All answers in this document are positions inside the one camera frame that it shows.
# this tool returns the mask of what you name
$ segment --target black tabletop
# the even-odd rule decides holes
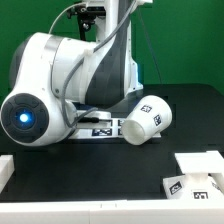
[[[0,129],[0,155],[14,156],[15,172],[0,202],[163,199],[163,178],[181,175],[174,153],[224,152],[224,96],[208,85],[148,85],[110,108],[126,117],[146,95],[169,104],[162,138],[133,146],[124,139],[66,140],[30,148]]]

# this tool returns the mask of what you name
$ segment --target marker on cup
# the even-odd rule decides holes
[[[160,97],[146,96],[137,104],[122,124],[125,140],[141,145],[166,129],[172,121],[169,105]]]

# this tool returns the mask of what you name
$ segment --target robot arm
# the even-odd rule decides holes
[[[75,128],[68,122],[78,118],[72,102],[105,108],[142,89],[131,57],[130,19],[111,34],[126,11],[143,2],[151,1],[83,1],[81,12],[101,8],[105,13],[105,18],[95,19],[93,43],[43,33],[28,40],[15,86],[1,109],[1,123],[10,138],[27,146],[61,141]]]

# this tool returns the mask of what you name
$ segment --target paper cup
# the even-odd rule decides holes
[[[121,127],[127,142],[141,145],[167,128],[172,121],[169,105],[157,96],[144,97]]]

